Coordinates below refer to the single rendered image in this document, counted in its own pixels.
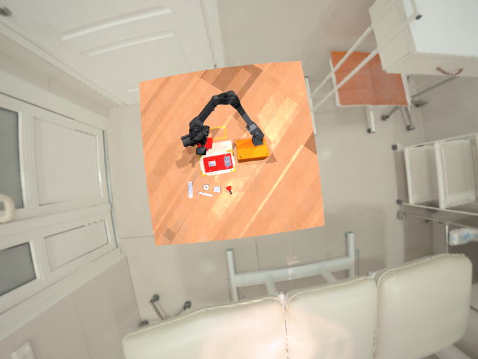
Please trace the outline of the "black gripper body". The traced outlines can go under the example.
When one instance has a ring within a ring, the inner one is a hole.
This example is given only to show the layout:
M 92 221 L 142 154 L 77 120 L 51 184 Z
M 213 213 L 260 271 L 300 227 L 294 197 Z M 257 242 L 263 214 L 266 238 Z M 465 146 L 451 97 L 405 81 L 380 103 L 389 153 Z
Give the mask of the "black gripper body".
M 209 126 L 204 126 L 201 128 L 200 131 L 202 130 L 206 130 L 206 132 L 209 132 L 210 131 L 210 127 Z M 196 140 L 196 142 L 198 142 Z M 201 148 L 197 148 L 196 149 L 196 154 L 200 154 L 200 155 L 206 155 L 207 153 L 207 149 L 205 148 L 205 145 L 207 144 L 207 136 L 205 136 L 205 140 L 203 142 L 198 142 L 199 144 L 201 144 Z

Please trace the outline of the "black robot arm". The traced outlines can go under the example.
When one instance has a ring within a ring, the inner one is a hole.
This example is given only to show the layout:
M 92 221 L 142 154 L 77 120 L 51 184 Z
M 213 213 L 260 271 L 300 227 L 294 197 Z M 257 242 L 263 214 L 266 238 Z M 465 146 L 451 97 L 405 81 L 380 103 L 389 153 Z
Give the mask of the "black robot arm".
M 261 129 L 251 120 L 249 115 L 243 109 L 238 96 L 232 90 L 229 90 L 226 93 L 212 96 L 211 100 L 206 104 L 201 113 L 189 122 L 189 134 L 181 137 L 184 147 L 194 147 L 195 144 L 199 145 L 198 142 L 203 142 L 205 140 L 207 132 L 206 130 L 200 130 L 203 127 L 205 119 L 208 118 L 217 105 L 231 105 L 236 109 L 246 122 L 247 130 L 250 132 L 251 136 L 253 136 L 252 143 L 254 146 L 264 145 L 264 134 Z M 196 142 L 196 140 L 198 142 Z

